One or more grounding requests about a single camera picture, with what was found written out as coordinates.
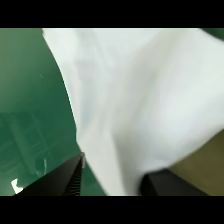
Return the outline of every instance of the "white cloth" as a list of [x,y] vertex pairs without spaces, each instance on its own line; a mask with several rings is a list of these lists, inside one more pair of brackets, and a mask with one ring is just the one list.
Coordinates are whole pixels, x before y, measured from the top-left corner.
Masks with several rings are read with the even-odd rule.
[[200,29],[44,29],[108,195],[137,195],[224,125],[224,44]]

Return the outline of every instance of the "green table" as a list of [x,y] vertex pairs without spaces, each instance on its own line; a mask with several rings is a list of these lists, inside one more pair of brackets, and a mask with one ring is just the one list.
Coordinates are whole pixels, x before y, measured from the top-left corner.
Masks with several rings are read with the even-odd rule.
[[[41,29],[0,29],[0,195],[14,195],[78,155],[76,128]],[[82,195],[104,195],[90,168]]]

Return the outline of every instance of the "white fabric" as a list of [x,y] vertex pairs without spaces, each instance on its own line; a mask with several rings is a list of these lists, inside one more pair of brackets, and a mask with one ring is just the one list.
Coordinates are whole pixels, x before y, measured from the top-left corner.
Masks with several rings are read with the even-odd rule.
[[44,29],[109,195],[183,159],[224,125],[224,45],[200,29]]

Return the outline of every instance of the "white paper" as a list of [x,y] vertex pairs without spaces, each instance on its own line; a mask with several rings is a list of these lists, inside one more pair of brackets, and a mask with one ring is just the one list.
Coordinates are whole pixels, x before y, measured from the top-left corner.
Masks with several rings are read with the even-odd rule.
[[108,195],[200,148],[224,125],[224,45],[200,29],[44,29]]

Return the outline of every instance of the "brown surface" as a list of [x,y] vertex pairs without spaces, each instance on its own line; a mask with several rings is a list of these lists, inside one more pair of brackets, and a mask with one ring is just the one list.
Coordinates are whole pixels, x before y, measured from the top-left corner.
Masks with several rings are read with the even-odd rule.
[[224,131],[171,170],[209,195],[224,196]]

